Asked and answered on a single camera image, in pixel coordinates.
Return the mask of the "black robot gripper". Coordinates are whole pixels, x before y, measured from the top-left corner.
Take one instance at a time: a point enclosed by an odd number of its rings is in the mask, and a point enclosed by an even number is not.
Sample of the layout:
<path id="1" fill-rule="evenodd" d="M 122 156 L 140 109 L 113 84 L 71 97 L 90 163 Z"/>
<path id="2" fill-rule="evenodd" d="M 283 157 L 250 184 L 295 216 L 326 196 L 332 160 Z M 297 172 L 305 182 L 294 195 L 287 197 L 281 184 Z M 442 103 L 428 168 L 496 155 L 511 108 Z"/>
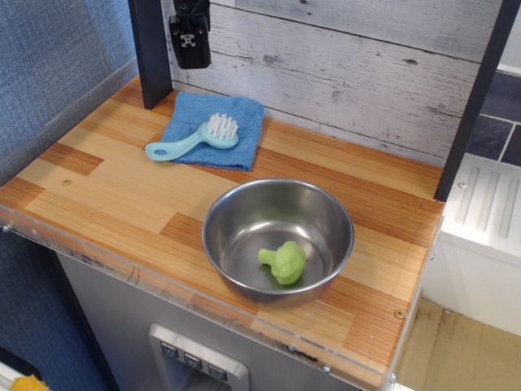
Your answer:
<path id="1" fill-rule="evenodd" d="M 207 68 L 211 63 L 210 1 L 174 0 L 173 5 L 176 15 L 169 19 L 169 32 L 178 67 Z"/>

